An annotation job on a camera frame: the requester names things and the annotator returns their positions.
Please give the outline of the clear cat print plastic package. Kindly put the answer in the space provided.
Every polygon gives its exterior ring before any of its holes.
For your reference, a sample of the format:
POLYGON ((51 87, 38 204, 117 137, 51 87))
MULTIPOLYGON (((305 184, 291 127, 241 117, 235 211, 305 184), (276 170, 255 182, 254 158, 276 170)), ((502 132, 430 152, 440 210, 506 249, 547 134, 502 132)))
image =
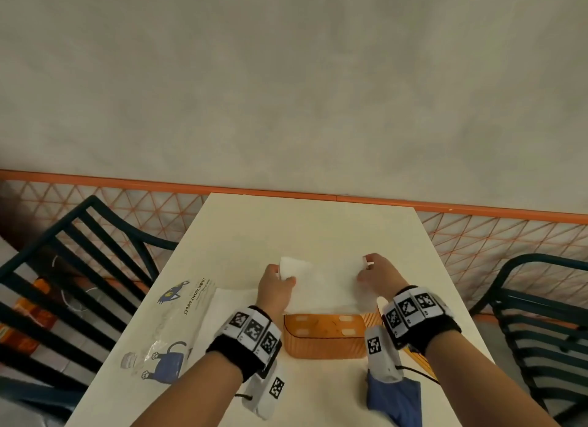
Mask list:
POLYGON ((186 369, 188 358, 212 301, 244 295, 254 303, 254 288, 219 288, 210 278, 184 280, 161 293, 149 307, 149 326, 133 338, 119 358, 119 386, 163 388, 186 369))

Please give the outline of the person's left forearm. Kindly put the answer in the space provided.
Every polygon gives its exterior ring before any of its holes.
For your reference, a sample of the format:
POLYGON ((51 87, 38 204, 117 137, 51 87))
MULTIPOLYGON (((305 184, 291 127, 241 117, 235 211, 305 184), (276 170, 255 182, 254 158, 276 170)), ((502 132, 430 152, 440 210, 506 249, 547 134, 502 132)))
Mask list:
POLYGON ((221 353, 206 353, 130 427, 218 427, 243 375, 221 353))

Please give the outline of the black wristband with marker tags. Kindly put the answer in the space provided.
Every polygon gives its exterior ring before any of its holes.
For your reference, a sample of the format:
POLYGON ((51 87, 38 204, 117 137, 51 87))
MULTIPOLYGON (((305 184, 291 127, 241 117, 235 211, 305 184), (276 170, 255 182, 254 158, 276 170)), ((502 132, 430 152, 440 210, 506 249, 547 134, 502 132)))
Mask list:
POLYGON ((266 378, 282 347, 282 333, 271 317, 256 305, 239 309, 219 329, 206 353, 218 352, 247 382, 254 374, 266 378))
POLYGON ((382 309, 381 318, 395 349, 408 346, 422 356, 436 336, 462 332, 440 297, 414 285, 398 292, 382 309))

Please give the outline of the orange plastic basket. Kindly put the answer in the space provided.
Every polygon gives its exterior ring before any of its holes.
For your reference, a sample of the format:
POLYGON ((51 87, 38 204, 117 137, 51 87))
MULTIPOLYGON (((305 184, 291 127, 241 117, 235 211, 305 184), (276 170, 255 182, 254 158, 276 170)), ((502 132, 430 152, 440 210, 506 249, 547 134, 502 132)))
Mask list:
POLYGON ((282 339, 295 359, 362 359, 365 330, 361 315, 293 314, 283 317, 282 339))

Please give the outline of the orange packet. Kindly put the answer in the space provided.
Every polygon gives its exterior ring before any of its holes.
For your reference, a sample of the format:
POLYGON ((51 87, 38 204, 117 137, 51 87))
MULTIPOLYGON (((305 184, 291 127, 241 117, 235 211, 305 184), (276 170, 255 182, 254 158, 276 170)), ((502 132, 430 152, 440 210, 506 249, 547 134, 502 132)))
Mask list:
MULTIPOLYGON (((51 292, 50 284, 41 277, 34 280, 33 286, 43 294, 49 295, 51 292)), ((54 314, 23 297, 19 297, 11 309, 47 330, 51 330, 57 322, 57 317, 54 314)), ((3 322, 0 322, 0 344, 6 345, 28 356, 31 356, 40 346, 40 342, 35 341, 3 322)))

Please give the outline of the blue cloth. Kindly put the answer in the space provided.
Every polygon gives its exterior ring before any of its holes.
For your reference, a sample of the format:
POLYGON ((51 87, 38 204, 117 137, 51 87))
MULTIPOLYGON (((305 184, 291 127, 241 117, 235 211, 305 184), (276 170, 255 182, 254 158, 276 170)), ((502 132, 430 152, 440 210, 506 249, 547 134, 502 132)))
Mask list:
POLYGON ((422 391, 418 381, 385 383, 367 373, 366 408, 385 415, 396 427, 423 427, 422 391))

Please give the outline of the orange lattice railing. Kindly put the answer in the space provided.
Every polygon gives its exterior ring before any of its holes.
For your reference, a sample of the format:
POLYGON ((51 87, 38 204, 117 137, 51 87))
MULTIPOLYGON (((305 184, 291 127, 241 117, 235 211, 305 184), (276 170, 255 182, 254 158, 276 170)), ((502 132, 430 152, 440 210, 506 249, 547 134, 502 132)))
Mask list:
POLYGON ((44 231, 94 195, 134 227, 179 242, 211 193, 412 207, 468 308, 489 289, 503 264, 518 255, 588 262, 588 214, 0 170, 2 212, 23 238, 44 231))

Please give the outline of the person's right hand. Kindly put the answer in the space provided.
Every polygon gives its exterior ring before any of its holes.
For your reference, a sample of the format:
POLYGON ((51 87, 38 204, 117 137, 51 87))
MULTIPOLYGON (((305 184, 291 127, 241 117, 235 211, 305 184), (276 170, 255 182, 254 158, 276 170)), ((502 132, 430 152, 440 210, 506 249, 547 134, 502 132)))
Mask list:
POLYGON ((394 265, 382 255, 369 253, 364 256, 364 260, 366 266, 361 272, 370 272, 370 290, 376 297, 390 302, 410 286, 394 265))

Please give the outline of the dark green slatted chair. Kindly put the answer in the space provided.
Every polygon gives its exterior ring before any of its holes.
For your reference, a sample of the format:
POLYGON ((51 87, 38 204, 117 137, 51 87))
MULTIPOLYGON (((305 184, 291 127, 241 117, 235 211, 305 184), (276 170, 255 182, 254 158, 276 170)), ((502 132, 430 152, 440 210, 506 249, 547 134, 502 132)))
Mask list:
POLYGON ((508 260, 469 310, 489 307, 531 397, 562 427, 588 420, 588 309, 506 288, 527 263, 588 272, 588 262, 542 253, 508 260))
POLYGON ((41 328, 0 297, 0 322, 40 342, 31 356, 0 344, 0 400, 64 426, 90 386, 67 366, 97 375, 178 245, 127 223, 92 195, 0 260, 0 293, 57 317, 51 330, 41 328), (39 277, 49 295, 33 286, 39 277))

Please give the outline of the person's left hand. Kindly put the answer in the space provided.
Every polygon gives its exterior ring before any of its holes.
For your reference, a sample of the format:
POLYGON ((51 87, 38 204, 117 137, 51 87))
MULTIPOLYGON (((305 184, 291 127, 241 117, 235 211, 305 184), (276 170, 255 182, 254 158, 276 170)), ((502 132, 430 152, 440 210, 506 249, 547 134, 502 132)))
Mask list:
POLYGON ((268 264, 258 285, 258 293, 255 306, 263 311, 276 324, 283 319, 286 308, 292 295, 281 292, 281 280, 279 266, 268 264))

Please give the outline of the white paper napkin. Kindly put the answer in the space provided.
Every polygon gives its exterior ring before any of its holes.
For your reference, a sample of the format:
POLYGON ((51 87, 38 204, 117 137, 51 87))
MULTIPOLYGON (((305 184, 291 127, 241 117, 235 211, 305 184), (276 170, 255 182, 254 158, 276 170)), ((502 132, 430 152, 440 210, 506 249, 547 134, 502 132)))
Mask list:
POLYGON ((357 275, 369 265, 364 258, 345 258, 312 263, 282 257, 281 279, 296 278, 286 315, 359 315, 375 312, 378 297, 357 275))

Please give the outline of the person's right forearm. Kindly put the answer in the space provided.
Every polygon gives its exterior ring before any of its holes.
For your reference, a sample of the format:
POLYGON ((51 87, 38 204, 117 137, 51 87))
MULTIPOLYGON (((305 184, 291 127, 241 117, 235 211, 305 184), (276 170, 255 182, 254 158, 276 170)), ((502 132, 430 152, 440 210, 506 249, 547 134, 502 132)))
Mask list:
POLYGON ((462 334, 437 335, 425 357, 462 427, 560 427, 462 334))

